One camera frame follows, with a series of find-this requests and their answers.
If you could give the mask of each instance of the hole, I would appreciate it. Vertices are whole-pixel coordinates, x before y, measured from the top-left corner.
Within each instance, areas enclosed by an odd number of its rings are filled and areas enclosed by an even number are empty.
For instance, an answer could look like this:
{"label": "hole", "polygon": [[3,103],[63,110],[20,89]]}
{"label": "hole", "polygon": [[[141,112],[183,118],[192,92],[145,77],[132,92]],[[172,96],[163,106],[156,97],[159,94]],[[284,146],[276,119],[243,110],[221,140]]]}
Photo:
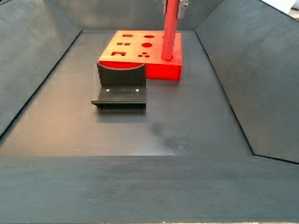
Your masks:
{"label": "hole", "polygon": [[151,44],[151,43],[143,43],[141,46],[143,46],[143,47],[151,47],[152,44]]}
{"label": "hole", "polygon": [[124,34],[123,37],[124,38],[132,38],[133,37],[133,34]]}
{"label": "hole", "polygon": [[153,36],[153,35],[144,35],[144,37],[145,37],[147,39],[152,39],[155,36]]}
{"label": "hole", "polygon": [[111,53],[111,56],[117,56],[117,55],[124,57],[127,55],[127,53],[125,52],[112,52]]}

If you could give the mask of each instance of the gray wall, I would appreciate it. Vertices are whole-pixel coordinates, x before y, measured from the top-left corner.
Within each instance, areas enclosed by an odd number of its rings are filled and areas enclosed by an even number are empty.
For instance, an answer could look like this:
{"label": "gray wall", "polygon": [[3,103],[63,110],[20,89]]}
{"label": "gray wall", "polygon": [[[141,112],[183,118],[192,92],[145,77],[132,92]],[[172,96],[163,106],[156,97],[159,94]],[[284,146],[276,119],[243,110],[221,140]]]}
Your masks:
{"label": "gray wall", "polygon": [[196,32],[254,152],[299,163],[298,21],[224,0]]}
{"label": "gray wall", "polygon": [[[161,30],[161,0],[52,0],[85,30]],[[180,30],[195,30],[221,0],[191,0]]]}
{"label": "gray wall", "polygon": [[0,135],[79,33],[49,0],[0,4]]}

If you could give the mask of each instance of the gray floor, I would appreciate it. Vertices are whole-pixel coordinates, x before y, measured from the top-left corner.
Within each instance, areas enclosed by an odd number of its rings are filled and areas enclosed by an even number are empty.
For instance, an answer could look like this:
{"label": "gray floor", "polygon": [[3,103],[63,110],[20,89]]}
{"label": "gray floor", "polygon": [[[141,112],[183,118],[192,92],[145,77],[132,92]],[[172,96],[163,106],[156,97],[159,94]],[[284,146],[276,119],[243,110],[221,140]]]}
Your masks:
{"label": "gray floor", "polygon": [[84,32],[0,143],[0,222],[299,221],[299,166],[254,157],[196,35],[144,113],[100,113]]}

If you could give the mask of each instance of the square hole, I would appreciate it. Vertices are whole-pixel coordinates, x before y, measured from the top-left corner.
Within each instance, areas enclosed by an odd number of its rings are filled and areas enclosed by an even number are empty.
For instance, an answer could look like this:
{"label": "square hole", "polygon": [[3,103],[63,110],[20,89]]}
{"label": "square hole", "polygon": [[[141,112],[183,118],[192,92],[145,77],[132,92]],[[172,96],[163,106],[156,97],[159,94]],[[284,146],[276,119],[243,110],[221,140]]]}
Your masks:
{"label": "square hole", "polygon": [[123,34],[123,37],[124,38],[132,38],[133,37],[133,34]]}

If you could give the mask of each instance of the gray surface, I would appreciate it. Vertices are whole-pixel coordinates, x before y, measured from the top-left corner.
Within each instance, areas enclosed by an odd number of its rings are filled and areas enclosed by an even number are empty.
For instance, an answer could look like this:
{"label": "gray surface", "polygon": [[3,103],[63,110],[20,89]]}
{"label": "gray surface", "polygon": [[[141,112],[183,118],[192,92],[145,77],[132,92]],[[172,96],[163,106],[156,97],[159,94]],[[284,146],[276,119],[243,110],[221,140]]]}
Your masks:
{"label": "gray surface", "polygon": [[79,33],[49,0],[1,3],[0,135]]}
{"label": "gray surface", "polygon": [[99,114],[111,37],[79,36],[1,139],[0,222],[299,221],[299,166],[252,157],[193,32],[181,82],[148,81],[145,114]]}
{"label": "gray surface", "polygon": [[[53,0],[84,30],[161,30],[161,0]],[[180,30],[195,30],[221,0],[191,0]]]}
{"label": "gray surface", "polygon": [[254,152],[299,163],[299,24],[256,0],[225,0],[197,29]]}

